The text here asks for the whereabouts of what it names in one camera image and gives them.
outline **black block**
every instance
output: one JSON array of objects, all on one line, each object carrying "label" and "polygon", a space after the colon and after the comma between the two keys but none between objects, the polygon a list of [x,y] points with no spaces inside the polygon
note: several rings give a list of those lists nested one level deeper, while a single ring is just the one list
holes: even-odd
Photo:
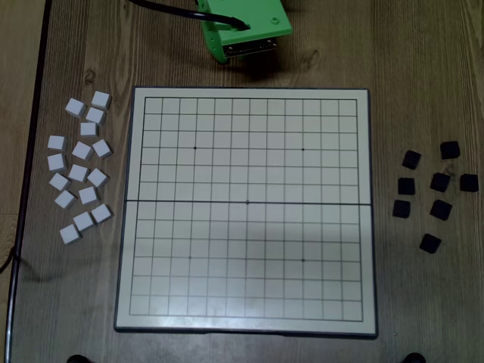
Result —
[{"label": "black block", "polygon": [[406,200],[395,200],[393,204],[393,216],[408,218],[410,216],[410,202]]},{"label": "black block", "polygon": [[432,209],[430,210],[430,215],[446,221],[448,216],[451,214],[452,205],[444,202],[443,200],[436,200],[433,202]]},{"label": "black block", "polygon": [[476,174],[463,174],[461,175],[461,190],[462,191],[478,191],[479,179]]},{"label": "black block", "polygon": [[456,141],[447,141],[440,144],[440,154],[442,160],[455,159],[461,155],[461,149],[459,143]]},{"label": "black block", "polygon": [[441,172],[436,172],[432,177],[432,182],[430,183],[430,189],[435,191],[441,191],[442,193],[447,190],[448,183],[451,181],[450,175],[442,174]]},{"label": "black block", "polygon": [[415,180],[413,178],[399,178],[399,194],[414,195]]},{"label": "black block", "polygon": [[420,161],[420,157],[422,155],[416,153],[415,151],[409,150],[405,153],[405,157],[403,158],[402,165],[405,168],[409,168],[415,170],[417,168],[418,162]]}]

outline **black game piece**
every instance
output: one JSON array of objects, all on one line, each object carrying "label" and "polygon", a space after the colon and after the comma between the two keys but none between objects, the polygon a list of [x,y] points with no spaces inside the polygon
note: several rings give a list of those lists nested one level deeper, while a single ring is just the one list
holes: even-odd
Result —
[{"label": "black game piece", "polygon": [[426,233],[422,238],[422,242],[420,243],[420,249],[428,253],[435,253],[441,242],[442,240],[440,238]]},{"label": "black game piece", "polygon": [[479,179],[476,174],[462,174],[461,175],[461,190],[462,191],[479,191]]},{"label": "black game piece", "polygon": [[441,172],[436,172],[432,177],[432,182],[430,183],[430,189],[434,191],[441,191],[442,193],[447,190],[448,183],[451,181],[450,175],[442,174]]},{"label": "black game piece", "polygon": [[413,178],[399,178],[399,194],[414,195],[415,180]]},{"label": "black game piece", "polygon": [[448,219],[448,215],[451,214],[451,209],[451,204],[438,199],[433,202],[432,209],[430,210],[430,215],[441,219],[442,221],[446,221]]},{"label": "black game piece", "polygon": [[395,200],[393,204],[393,216],[408,218],[410,216],[410,202],[406,200]]},{"label": "black game piece", "polygon": [[402,165],[405,168],[409,168],[415,170],[417,168],[418,162],[420,161],[420,157],[422,155],[416,153],[415,151],[409,150],[405,153],[405,157],[403,158]]},{"label": "black game piece", "polygon": [[461,149],[459,143],[456,141],[447,141],[440,144],[440,154],[442,160],[455,159],[461,155]]}]

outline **game piece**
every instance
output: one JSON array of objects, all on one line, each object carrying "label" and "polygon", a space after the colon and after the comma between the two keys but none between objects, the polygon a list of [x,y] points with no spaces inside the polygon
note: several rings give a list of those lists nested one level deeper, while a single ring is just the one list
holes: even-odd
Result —
[{"label": "game piece", "polygon": [[461,175],[461,190],[476,192],[479,191],[479,179],[476,174]]},{"label": "game piece", "polygon": [[68,178],[64,178],[61,174],[56,172],[50,180],[49,184],[56,188],[58,191],[65,191],[70,185],[70,180]]},{"label": "game piece", "polygon": [[94,187],[87,187],[79,191],[79,197],[81,198],[82,204],[90,204],[99,200],[98,194]]},{"label": "game piece", "polygon": [[107,208],[106,204],[101,204],[99,207],[94,208],[91,211],[92,216],[96,220],[96,223],[102,223],[105,220],[111,218],[113,216],[113,213]]},{"label": "game piece", "polygon": [[410,202],[407,200],[395,200],[393,204],[393,216],[408,218],[410,216]]},{"label": "game piece", "polygon": [[96,91],[94,97],[92,98],[91,105],[99,108],[100,110],[106,111],[111,105],[112,97],[107,93]]},{"label": "game piece", "polygon": [[403,158],[402,165],[405,168],[409,168],[409,169],[415,170],[417,168],[417,165],[418,165],[418,162],[420,161],[420,157],[421,156],[422,156],[421,154],[419,154],[419,153],[417,153],[415,151],[408,150],[405,153],[405,157]]},{"label": "game piece", "polygon": [[54,202],[61,208],[69,209],[76,202],[76,197],[68,191],[63,191],[57,198],[55,198]]},{"label": "game piece", "polygon": [[74,98],[71,98],[66,106],[66,111],[73,115],[74,117],[82,117],[85,112],[85,104],[81,101],[77,101]]},{"label": "game piece", "polygon": [[444,202],[443,200],[436,200],[433,202],[432,209],[430,210],[430,215],[446,221],[448,216],[451,214],[452,205]]},{"label": "game piece", "polygon": [[440,144],[440,154],[442,160],[455,159],[461,155],[459,143],[456,141],[447,141]]},{"label": "game piece", "polygon": [[81,235],[74,225],[68,225],[66,228],[60,230],[60,236],[64,241],[64,244],[71,244],[81,238]]},{"label": "game piece", "polygon": [[440,238],[426,233],[422,238],[422,242],[420,243],[420,249],[428,253],[435,253],[441,242],[442,240]]},{"label": "game piece", "polygon": [[48,168],[51,172],[60,172],[67,169],[66,158],[63,154],[55,154],[47,157]]},{"label": "game piece", "polygon": [[434,191],[441,191],[442,193],[447,190],[448,183],[451,181],[450,175],[442,174],[441,172],[436,172],[432,177],[432,182],[430,183],[430,189]]},{"label": "game piece", "polygon": [[88,114],[85,116],[85,119],[90,123],[97,123],[99,126],[102,126],[106,119],[106,114],[97,108],[91,107]]},{"label": "game piece", "polygon": [[81,136],[98,136],[98,125],[95,123],[81,123]]},{"label": "game piece", "polygon": [[94,169],[91,174],[88,175],[88,180],[99,189],[109,181],[109,178],[101,170]]},{"label": "game piece", "polygon": [[90,229],[90,227],[95,226],[94,221],[88,212],[84,212],[74,217],[74,223],[76,223],[76,227],[79,229],[79,232],[83,232],[86,229]]},{"label": "game piece", "polygon": [[67,139],[64,136],[51,135],[48,138],[47,148],[52,150],[65,151],[67,146]]},{"label": "game piece", "polygon": [[415,180],[413,178],[399,178],[399,194],[414,195]]},{"label": "game piece", "polygon": [[73,164],[70,169],[69,178],[77,180],[78,182],[85,182],[85,178],[89,173],[89,169],[84,166]]},{"label": "game piece", "polygon": [[96,154],[101,158],[108,157],[113,153],[104,139],[96,142],[92,147],[96,151]]},{"label": "game piece", "polygon": [[94,149],[86,144],[83,144],[81,141],[78,141],[76,147],[73,150],[73,155],[78,157],[79,159],[83,159],[85,161],[91,159],[91,155],[94,153]]}]

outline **cube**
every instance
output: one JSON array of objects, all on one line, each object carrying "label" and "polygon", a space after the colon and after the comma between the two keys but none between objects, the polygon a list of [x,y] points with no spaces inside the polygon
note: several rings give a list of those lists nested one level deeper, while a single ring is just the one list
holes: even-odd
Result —
[{"label": "cube", "polygon": [[106,119],[106,114],[97,108],[91,107],[85,119],[90,123],[97,123],[99,126],[101,126]]},{"label": "cube", "polygon": [[76,144],[76,147],[73,150],[73,155],[75,157],[78,157],[79,159],[83,159],[86,161],[91,159],[91,155],[93,153],[94,153],[94,150],[92,149],[92,147],[86,144],[83,144],[81,141],[79,141]]},{"label": "cube", "polygon": [[399,178],[399,194],[414,195],[415,180],[413,178]]},{"label": "cube", "polygon": [[71,244],[81,238],[75,225],[68,225],[66,228],[62,228],[60,230],[60,236],[62,237],[64,244]]},{"label": "cube", "polygon": [[419,153],[417,153],[415,151],[408,150],[405,153],[405,157],[403,158],[402,165],[405,168],[409,168],[409,169],[415,170],[417,168],[417,165],[418,165],[418,162],[420,161],[420,157],[421,156],[422,156],[421,154],[419,154]]},{"label": "cube", "polygon": [[463,174],[461,175],[461,190],[476,192],[479,191],[479,179],[475,174]]},{"label": "cube", "polygon": [[106,111],[111,105],[111,96],[107,93],[96,91],[94,97],[92,98],[91,105]]},{"label": "cube", "polygon": [[63,154],[55,154],[47,157],[48,169],[51,172],[59,172],[67,169],[66,158]]},{"label": "cube", "polygon": [[94,169],[88,176],[88,180],[96,187],[102,188],[108,181],[109,178],[99,169]]},{"label": "cube", "polygon": [[79,229],[79,232],[83,232],[86,229],[90,229],[91,227],[95,226],[94,221],[88,212],[84,212],[79,214],[77,217],[74,217],[74,223],[76,223],[76,227]]},{"label": "cube", "polygon": [[74,117],[81,118],[84,115],[86,106],[81,101],[71,98],[66,106],[66,111]]},{"label": "cube", "polygon": [[69,209],[76,202],[76,197],[68,191],[63,191],[57,198],[55,198],[54,202],[61,208]]},{"label": "cube", "polygon": [[90,204],[96,200],[99,200],[98,194],[96,193],[94,187],[81,189],[79,191],[79,198],[81,198],[82,204]]},{"label": "cube", "polygon": [[113,216],[106,204],[101,204],[98,208],[94,208],[91,213],[96,223],[102,223]]},{"label": "cube", "polygon": [[78,182],[85,182],[85,178],[89,173],[89,169],[84,166],[74,164],[70,169],[69,178],[77,180]]},{"label": "cube", "polygon": [[430,183],[430,189],[434,191],[441,191],[442,193],[447,190],[448,183],[451,181],[450,175],[442,174],[441,172],[436,172],[432,177],[432,182]]},{"label": "cube", "polygon": [[432,209],[430,210],[430,215],[446,221],[451,214],[452,205],[444,202],[443,200],[436,200],[433,202]]},{"label": "cube", "polygon": [[81,136],[85,136],[85,137],[98,136],[98,125],[95,123],[81,123]]},{"label": "cube", "polygon": [[48,138],[47,148],[52,150],[65,151],[67,146],[67,139],[64,136],[51,135]]},{"label": "cube", "polygon": [[70,185],[70,180],[56,172],[50,180],[49,184],[56,188],[58,191],[65,191]]},{"label": "cube", "polygon": [[101,158],[108,157],[113,153],[104,139],[96,142],[92,145],[92,147],[94,148],[96,154]]}]

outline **wood grain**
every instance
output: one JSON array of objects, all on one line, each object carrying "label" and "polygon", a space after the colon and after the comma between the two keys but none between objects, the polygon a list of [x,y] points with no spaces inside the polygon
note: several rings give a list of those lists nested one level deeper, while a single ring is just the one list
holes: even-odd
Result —
[{"label": "wood grain", "polygon": [[[186,2],[166,2],[190,6]],[[458,191],[462,172],[482,173],[482,1],[284,1],[294,35],[277,53],[218,65],[194,21],[115,0],[54,0],[42,85],[31,199],[14,319],[13,361],[98,362],[482,361],[484,284],[482,198]],[[375,259],[379,337],[343,340],[242,334],[118,334],[113,330],[124,171],[134,85],[364,87],[371,93]],[[115,217],[65,247],[65,213],[46,189],[52,132],[72,150],[79,122],[69,97],[113,95],[101,137],[114,155],[90,163],[106,171],[102,191]],[[462,157],[442,162],[439,144],[457,139]],[[416,172],[400,164],[423,154]],[[434,172],[452,175],[446,194],[428,188]],[[391,217],[396,179],[414,175],[408,220]],[[454,204],[447,222],[432,202]],[[423,233],[444,239],[436,255],[418,249]]]}]

